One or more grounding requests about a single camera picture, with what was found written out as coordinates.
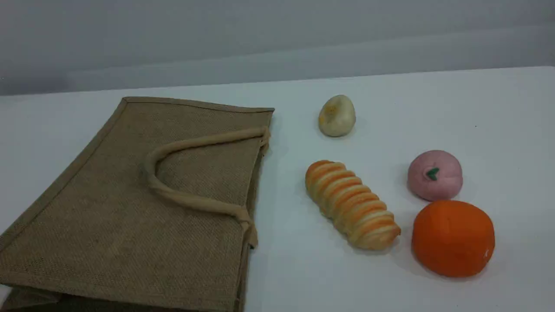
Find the rope handle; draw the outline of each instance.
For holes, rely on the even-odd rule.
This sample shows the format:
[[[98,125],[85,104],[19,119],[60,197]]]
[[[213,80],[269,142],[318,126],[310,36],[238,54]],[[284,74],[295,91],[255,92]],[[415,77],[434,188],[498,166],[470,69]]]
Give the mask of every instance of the rope handle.
[[[235,217],[241,224],[243,234],[248,235],[249,244],[253,248],[256,248],[258,245],[258,235],[254,226],[254,221],[249,216],[246,206],[224,203],[212,198],[174,190],[156,177],[156,164],[171,153],[189,148],[229,143],[256,137],[262,137],[260,146],[262,148],[262,153],[265,154],[268,150],[268,140],[270,138],[270,131],[268,130],[268,127],[250,128],[246,130],[214,134],[206,137],[176,141],[159,146],[147,155],[143,163],[144,171],[147,174],[148,187],[162,198],[177,203],[182,207],[202,212],[226,214]]]

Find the toy orange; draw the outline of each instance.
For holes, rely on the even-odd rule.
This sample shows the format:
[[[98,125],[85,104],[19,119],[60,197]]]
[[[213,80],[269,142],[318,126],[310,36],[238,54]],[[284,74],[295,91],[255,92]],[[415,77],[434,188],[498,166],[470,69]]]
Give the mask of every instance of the toy orange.
[[[439,200],[416,216],[412,250],[425,267],[449,277],[468,277],[486,267],[495,248],[493,223],[471,204]]]

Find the burlap tote bag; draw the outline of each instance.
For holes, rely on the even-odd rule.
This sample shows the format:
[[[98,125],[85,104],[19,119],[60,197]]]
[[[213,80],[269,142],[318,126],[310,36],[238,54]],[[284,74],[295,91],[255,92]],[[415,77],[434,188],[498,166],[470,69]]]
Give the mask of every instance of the burlap tote bag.
[[[241,310],[272,113],[124,98],[0,236],[3,309]]]

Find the gray wall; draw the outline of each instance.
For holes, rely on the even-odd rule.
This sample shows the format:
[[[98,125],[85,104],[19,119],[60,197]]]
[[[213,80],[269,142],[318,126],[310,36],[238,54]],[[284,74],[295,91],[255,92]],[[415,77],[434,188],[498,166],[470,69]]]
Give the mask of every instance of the gray wall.
[[[0,1],[0,94],[554,64],[554,0]]]

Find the spiral bread roll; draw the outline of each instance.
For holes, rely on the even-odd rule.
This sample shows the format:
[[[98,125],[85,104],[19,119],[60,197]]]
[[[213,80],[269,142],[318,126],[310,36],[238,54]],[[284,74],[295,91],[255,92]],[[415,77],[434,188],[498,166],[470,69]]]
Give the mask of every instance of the spiral bread roll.
[[[358,248],[382,250],[401,234],[387,206],[339,162],[321,160],[306,171],[305,185],[320,212]]]

